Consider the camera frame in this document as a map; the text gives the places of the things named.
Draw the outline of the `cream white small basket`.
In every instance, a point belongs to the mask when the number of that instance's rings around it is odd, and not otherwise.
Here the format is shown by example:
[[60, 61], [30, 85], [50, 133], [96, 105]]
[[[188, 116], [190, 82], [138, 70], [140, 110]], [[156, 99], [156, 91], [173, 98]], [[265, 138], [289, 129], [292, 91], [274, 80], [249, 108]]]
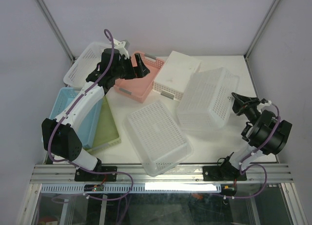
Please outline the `cream white small basket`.
[[201, 60], [172, 51], [153, 82], [153, 91], [180, 101], [191, 76], [199, 71]]

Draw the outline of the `translucent white shallow basket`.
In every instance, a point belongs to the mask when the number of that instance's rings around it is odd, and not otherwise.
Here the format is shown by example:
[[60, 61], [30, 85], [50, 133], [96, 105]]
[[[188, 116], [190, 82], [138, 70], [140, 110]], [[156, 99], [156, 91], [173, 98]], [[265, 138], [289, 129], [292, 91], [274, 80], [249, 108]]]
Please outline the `translucent white shallow basket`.
[[101, 61], [101, 54], [106, 48], [111, 48], [111, 45], [103, 42], [89, 44], [66, 73], [63, 82], [70, 87], [81, 89], [88, 75]]

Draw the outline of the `large white perforated basket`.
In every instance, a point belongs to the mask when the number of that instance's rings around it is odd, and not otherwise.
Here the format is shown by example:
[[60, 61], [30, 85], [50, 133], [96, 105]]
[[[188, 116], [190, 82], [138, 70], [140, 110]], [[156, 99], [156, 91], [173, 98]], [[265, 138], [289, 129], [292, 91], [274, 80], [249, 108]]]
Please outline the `large white perforated basket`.
[[167, 172], [194, 152], [162, 101], [128, 114], [123, 125], [140, 163], [151, 177]]

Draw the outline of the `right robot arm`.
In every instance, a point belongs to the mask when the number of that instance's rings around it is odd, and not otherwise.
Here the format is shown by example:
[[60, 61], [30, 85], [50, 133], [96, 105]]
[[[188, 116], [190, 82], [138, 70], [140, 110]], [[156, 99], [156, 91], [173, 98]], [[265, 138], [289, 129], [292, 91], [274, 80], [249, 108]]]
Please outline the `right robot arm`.
[[279, 108], [272, 101], [234, 92], [232, 97], [233, 112], [248, 119], [241, 132], [247, 145], [227, 156], [218, 167], [218, 175], [224, 180], [238, 179], [259, 157], [280, 153], [292, 129], [292, 123], [281, 119]]

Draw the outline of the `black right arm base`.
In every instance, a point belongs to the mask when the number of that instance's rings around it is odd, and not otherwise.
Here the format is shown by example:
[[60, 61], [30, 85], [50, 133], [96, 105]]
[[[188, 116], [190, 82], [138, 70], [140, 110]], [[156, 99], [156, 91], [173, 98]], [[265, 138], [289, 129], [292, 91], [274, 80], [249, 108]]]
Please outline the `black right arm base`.
[[204, 166], [203, 181], [246, 181], [246, 174], [241, 175], [239, 170], [230, 164], [230, 156], [219, 158], [217, 165]]

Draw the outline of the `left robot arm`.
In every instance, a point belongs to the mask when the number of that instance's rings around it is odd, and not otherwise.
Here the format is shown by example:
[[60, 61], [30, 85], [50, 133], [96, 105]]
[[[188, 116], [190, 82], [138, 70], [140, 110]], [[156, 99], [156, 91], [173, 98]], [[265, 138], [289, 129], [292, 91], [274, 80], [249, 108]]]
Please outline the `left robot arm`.
[[85, 171], [91, 180], [102, 175], [101, 160], [83, 149], [77, 132], [91, 109], [115, 85], [116, 80], [133, 80], [146, 77], [150, 70], [139, 53], [131, 58], [117, 49], [106, 48], [95, 69], [87, 76], [86, 83], [73, 101], [55, 118], [42, 122], [44, 149], [53, 162], [68, 162]]

